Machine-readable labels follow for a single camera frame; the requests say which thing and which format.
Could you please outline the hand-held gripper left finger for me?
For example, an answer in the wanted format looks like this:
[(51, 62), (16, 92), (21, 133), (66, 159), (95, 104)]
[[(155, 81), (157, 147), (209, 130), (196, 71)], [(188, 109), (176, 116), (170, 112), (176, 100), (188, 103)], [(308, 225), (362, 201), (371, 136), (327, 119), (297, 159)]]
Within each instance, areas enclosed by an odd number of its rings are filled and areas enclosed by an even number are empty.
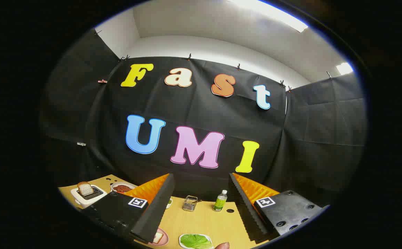
[(174, 188), (174, 175), (169, 173), (126, 193), (112, 191), (80, 212), (119, 238), (150, 243)]

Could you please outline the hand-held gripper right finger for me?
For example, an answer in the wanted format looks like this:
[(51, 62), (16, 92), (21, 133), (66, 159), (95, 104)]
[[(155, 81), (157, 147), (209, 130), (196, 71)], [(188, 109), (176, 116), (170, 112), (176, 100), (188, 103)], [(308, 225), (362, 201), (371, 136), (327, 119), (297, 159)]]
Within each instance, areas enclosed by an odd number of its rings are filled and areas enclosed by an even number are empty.
[(323, 211), (296, 191), (275, 191), (236, 173), (229, 174), (229, 198), (251, 241), (264, 242), (293, 233)]

